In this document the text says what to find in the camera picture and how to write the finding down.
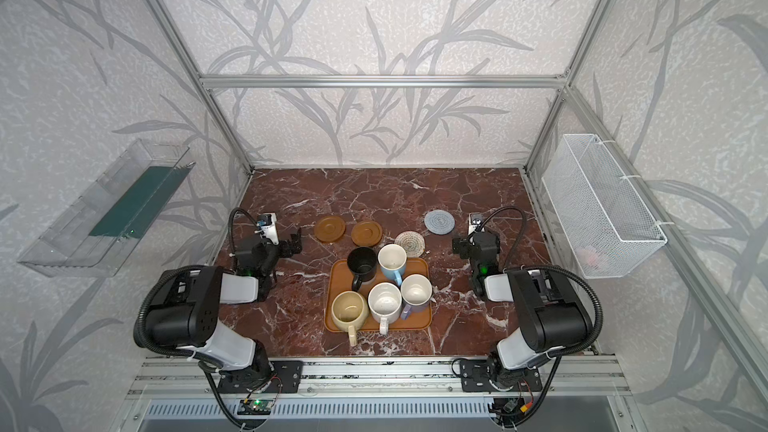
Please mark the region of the black mug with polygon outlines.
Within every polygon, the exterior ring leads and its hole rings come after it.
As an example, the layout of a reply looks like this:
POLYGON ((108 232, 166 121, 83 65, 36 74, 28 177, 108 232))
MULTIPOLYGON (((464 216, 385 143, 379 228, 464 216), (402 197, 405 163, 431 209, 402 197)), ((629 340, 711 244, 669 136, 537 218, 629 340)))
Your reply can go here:
POLYGON ((353 275, 351 290, 358 292, 364 283, 375 279, 378 265, 377 252, 370 247, 357 247, 347 257, 347 266, 353 275))

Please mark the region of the beige yellow mug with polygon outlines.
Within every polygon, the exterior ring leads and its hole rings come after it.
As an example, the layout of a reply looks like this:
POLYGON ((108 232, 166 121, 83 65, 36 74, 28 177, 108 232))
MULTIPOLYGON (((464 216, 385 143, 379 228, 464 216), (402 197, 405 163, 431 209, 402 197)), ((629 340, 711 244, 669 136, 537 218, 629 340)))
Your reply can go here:
POLYGON ((331 317, 335 326, 345 333, 349 345, 357 345, 357 332, 369 316, 367 300, 358 292, 344 291, 337 295, 331 305, 331 317))

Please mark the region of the light blue mug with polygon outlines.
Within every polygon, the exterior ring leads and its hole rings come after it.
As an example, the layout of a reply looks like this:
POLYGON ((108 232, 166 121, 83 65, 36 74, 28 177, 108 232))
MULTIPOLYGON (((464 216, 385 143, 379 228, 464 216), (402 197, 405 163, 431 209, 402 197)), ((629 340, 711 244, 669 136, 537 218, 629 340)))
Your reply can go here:
POLYGON ((385 245, 378 252, 378 264, 381 273, 398 287, 402 285, 407 260, 407 252, 397 244, 385 245))

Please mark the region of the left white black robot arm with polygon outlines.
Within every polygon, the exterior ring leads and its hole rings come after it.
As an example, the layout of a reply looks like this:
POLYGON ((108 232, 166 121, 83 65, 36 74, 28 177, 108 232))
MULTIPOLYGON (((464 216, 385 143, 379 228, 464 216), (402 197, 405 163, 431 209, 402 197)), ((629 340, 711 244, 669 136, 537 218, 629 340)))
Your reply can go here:
POLYGON ((212 380, 216 395, 295 393, 303 364, 272 361, 258 340, 240 335, 219 317, 223 305, 263 302, 277 284, 280 259, 302 251, 302 232, 280 239, 273 213, 253 216, 242 208, 231 211, 253 232, 231 238, 229 268, 189 265, 165 271, 143 300, 134 325, 134 341, 153 353, 195 362, 212 380))

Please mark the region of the left brown wooden coaster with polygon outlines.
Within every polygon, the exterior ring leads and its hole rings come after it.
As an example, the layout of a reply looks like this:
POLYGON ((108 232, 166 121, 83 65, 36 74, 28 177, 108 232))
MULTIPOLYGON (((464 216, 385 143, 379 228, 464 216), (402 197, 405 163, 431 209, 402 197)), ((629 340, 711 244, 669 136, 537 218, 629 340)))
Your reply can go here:
POLYGON ((323 243, 333 243, 342 238, 346 231, 346 222, 340 216, 325 216, 314 226, 316 239, 323 243))

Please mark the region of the grey blue woven coaster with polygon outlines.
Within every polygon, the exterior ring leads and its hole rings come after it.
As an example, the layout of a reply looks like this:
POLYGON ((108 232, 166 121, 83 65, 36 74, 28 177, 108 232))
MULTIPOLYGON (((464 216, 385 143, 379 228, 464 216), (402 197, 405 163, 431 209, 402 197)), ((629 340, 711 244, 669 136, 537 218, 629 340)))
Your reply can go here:
POLYGON ((432 210, 425 214, 424 224, 435 235, 447 235, 455 228, 455 219, 445 210, 432 210))

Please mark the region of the multicolour woven coaster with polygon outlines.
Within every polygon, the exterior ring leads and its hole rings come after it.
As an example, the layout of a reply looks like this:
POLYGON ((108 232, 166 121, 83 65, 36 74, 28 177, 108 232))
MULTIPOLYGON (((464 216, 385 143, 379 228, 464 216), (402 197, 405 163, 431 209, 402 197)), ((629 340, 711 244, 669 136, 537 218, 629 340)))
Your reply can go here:
POLYGON ((405 231, 395 238, 395 244, 403 248, 408 258, 421 257, 425 252, 425 239, 415 231, 405 231))

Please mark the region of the right brown wooden coaster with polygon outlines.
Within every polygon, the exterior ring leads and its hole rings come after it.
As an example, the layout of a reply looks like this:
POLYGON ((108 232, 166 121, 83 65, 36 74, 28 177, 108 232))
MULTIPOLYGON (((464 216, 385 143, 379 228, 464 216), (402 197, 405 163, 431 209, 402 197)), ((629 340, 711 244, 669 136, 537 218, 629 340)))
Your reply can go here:
POLYGON ((383 231, 378 222, 363 221, 354 225, 351 238, 358 247, 375 247, 382 239, 383 231))

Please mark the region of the purple white mug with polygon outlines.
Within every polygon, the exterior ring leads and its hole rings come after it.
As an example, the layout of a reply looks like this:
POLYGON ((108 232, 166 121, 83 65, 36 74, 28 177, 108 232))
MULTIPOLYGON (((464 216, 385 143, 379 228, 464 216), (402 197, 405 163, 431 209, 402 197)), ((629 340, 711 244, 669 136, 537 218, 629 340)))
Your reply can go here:
POLYGON ((433 286, 426 276, 411 274, 403 280, 400 292, 403 301, 400 318, 405 320, 429 307, 433 286))

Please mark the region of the orange wooden tray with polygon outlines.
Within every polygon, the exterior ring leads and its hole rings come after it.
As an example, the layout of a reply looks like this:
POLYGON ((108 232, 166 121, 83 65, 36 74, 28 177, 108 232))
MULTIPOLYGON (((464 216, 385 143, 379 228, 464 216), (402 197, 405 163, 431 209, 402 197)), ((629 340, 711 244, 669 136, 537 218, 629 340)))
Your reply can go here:
POLYGON ((331 268, 325 326, 350 337, 364 331, 391 335, 397 330, 420 330, 432 321, 429 267, 421 258, 404 265, 401 285, 376 269, 375 279, 353 289, 355 277, 345 260, 331 268))

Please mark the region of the green circuit board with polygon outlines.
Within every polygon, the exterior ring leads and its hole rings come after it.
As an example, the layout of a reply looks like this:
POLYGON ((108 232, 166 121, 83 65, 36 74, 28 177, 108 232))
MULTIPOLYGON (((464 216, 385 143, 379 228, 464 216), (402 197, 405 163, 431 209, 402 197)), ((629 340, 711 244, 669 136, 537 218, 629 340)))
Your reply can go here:
POLYGON ((275 406, 275 399, 243 399, 237 407, 238 416, 268 416, 275 406))

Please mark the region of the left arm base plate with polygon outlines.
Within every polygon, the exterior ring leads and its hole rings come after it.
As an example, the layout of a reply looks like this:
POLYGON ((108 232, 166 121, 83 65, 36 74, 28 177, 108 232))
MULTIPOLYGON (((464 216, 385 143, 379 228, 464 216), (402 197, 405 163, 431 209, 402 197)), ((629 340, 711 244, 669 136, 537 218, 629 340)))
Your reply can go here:
POLYGON ((271 361, 265 371, 249 367, 236 371, 225 371, 217 385, 222 394, 297 393, 304 363, 300 360, 271 361))

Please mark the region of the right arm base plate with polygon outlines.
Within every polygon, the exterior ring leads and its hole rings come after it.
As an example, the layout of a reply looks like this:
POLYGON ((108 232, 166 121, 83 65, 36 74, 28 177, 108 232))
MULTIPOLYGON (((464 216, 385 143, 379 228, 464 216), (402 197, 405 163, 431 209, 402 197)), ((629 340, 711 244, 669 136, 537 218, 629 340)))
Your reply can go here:
POLYGON ((451 370, 461 381, 463 392, 540 392, 543 390, 537 369, 506 369, 490 357, 458 358, 451 370))

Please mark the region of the aluminium front rail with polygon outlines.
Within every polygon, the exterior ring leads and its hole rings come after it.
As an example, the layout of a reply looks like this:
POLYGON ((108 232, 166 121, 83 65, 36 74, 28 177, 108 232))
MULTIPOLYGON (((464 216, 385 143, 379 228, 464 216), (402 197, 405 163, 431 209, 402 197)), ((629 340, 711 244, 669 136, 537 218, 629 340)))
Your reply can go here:
MULTIPOLYGON (((483 383, 460 361, 442 356, 302 357, 299 372, 285 372, 264 393, 281 398, 459 397, 463 385, 483 383)), ((560 363, 551 396, 630 396, 616 357, 570 356, 560 363)), ((203 372, 183 359, 144 361, 126 398, 208 399, 212 388, 203 372)))

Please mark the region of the aluminium cage frame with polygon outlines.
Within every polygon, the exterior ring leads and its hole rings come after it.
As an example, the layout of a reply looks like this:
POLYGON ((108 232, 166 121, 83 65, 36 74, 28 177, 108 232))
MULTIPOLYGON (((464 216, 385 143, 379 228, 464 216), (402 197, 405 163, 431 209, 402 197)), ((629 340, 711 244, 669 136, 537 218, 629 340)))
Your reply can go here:
POLYGON ((671 215, 654 196, 649 183, 643 180, 629 157, 616 142, 613 134, 597 117, 595 109, 588 103, 575 84, 578 73, 608 20, 610 9, 616 0, 598 0, 586 29, 579 40, 575 56, 565 72, 558 75, 218 75, 207 76, 199 71, 188 46, 184 43, 178 28, 172 20, 163 0, 143 0, 151 16, 168 42, 175 58, 185 73, 185 84, 189 85, 195 97, 202 101, 206 112, 224 135, 236 157, 247 171, 254 169, 244 146, 233 132, 210 90, 212 88, 286 88, 286 89, 554 89, 557 92, 554 105, 544 122, 543 129, 535 143, 533 155, 541 152, 546 136, 551 132, 560 110, 570 105, 582 126, 599 137, 605 144, 609 156, 630 181, 650 214, 659 220, 667 233, 665 253, 674 265, 678 275, 717 331, 722 344, 728 349, 733 360, 740 367, 745 378, 761 400, 767 398, 767 351, 755 333, 748 327, 743 316, 727 298, 726 293, 715 283, 712 274, 697 256, 694 248, 684 236, 679 225, 672 222, 671 215))

